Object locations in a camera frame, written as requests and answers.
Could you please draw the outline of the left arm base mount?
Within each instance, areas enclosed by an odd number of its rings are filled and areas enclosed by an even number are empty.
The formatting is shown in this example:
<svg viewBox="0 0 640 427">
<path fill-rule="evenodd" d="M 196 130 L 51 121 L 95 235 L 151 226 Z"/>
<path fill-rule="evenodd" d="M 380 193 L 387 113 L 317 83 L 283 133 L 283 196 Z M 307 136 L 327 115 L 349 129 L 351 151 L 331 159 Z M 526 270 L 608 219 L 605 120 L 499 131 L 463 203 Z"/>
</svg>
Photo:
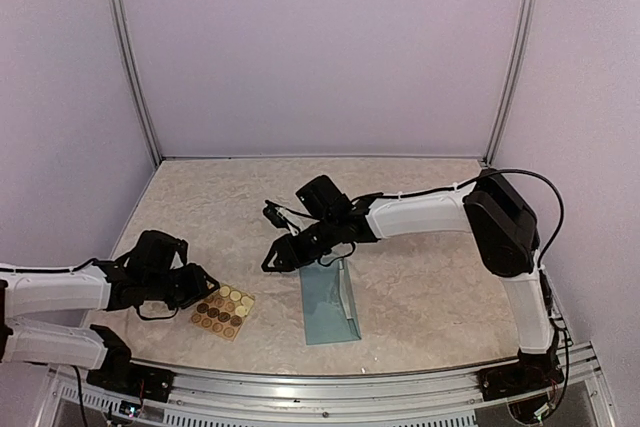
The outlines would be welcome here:
<svg viewBox="0 0 640 427">
<path fill-rule="evenodd" d="M 171 370 L 133 362 L 131 349 L 108 327 L 91 324 L 90 330 L 99 336 L 106 354 L 98 368 L 87 372 L 89 385 L 141 401 L 168 401 L 175 377 Z"/>
</svg>

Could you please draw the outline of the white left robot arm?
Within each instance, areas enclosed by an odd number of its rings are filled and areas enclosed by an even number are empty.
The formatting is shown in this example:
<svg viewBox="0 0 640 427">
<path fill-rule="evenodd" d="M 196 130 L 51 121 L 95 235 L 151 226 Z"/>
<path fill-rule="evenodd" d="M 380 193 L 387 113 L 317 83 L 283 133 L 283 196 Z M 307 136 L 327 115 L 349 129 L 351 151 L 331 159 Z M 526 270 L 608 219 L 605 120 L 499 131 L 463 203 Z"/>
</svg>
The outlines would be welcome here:
<svg viewBox="0 0 640 427">
<path fill-rule="evenodd" d="M 1 267 L 1 359 L 70 365 L 97 372 L 121 392 L 133 390 L 140 371 L 131 350 L 110 328 L 65 327 L 30 320 L 59 311 L 134 311 L 161 302 L 176 315 L 219 289 L 203 267 L 187 259 L 188 243 L 157 230 L 114 260 L 89 259 L 75 267 Z"/>
</svg>

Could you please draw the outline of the round sticker seal sheet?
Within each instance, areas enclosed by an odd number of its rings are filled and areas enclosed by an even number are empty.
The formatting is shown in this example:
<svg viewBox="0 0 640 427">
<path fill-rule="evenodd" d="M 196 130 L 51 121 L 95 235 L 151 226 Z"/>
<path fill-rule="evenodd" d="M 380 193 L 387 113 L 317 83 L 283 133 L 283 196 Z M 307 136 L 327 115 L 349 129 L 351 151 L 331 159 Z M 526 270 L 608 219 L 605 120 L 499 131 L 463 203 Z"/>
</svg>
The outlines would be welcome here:
<svg viewBox="0 0 640 427">
<path fill-rule="evenodd" d="M 245 325 L 255 297 L 228 284 L 196 304 L 190 323 L 227 341 L 234 341 Z"/>
</svg>

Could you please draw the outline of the teal blue envelope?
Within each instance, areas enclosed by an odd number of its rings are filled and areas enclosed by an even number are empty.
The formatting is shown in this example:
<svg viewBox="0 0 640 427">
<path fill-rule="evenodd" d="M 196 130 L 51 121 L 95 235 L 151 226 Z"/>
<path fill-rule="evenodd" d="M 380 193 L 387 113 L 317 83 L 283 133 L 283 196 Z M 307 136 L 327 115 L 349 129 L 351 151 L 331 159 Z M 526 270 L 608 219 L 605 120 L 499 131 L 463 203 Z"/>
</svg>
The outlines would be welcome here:
<svg viewBox="0 0 640 427">
<path fill-rule="evenodd" d="M 299 271 L 305 341 L 307 346 L 359 341 L 362 338 L 355 296 L 351 287 L 354 319 L 347 320 L 339 296 L 339 261 L 328 265 L 314 263 Z"/>
</svg>

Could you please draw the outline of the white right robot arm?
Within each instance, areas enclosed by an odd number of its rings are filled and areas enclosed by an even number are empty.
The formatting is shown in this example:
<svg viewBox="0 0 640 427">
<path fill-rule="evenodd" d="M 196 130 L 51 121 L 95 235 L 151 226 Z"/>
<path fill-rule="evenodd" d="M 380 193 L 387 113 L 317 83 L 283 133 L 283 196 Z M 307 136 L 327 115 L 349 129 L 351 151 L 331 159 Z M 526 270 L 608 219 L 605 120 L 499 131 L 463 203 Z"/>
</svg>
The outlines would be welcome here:
<svg viewBox="0 0 640 427">
<path fill-rule="evenodd" d="M 355 247 L 409 234 L 466 232 L 473 236 L 484 267 L 500 279 L 511 306 L 519 351 L 511 380 L 535 389 L 551 371 L 545 356 L 557 347 L 551 316 L 552 292 L 544 273 L 548 247 L 540 242 L 533 208 L 508 182 L 510 169 L 486 168 L 461 183 L 411 193 L 369 193 L 347 197 L 326 175 L 296 196 L 311 225 L 293 226 L 288 208 L 267 201 L 264 216 L 284 235 L 261 264 L 267 273 L 289 273 L 320 261 L 338 245 Z"/>
</svg>

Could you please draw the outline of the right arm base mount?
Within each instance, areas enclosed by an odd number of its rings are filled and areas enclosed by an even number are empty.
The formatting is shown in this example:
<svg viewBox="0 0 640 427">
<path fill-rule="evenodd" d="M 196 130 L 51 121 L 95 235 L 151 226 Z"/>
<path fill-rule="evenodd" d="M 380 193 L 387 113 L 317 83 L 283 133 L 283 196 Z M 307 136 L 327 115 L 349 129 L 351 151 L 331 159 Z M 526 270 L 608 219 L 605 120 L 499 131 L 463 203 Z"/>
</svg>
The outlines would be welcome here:
<svg viewBox="0 0 640 427">
<path fill-rule="evenodd" d="M 565 380 L 556 347 L 544 354 L 519 351 L 516 362 L 481 369 L 477 378 L 484 401 L 547 389 Z"/>
</svg>

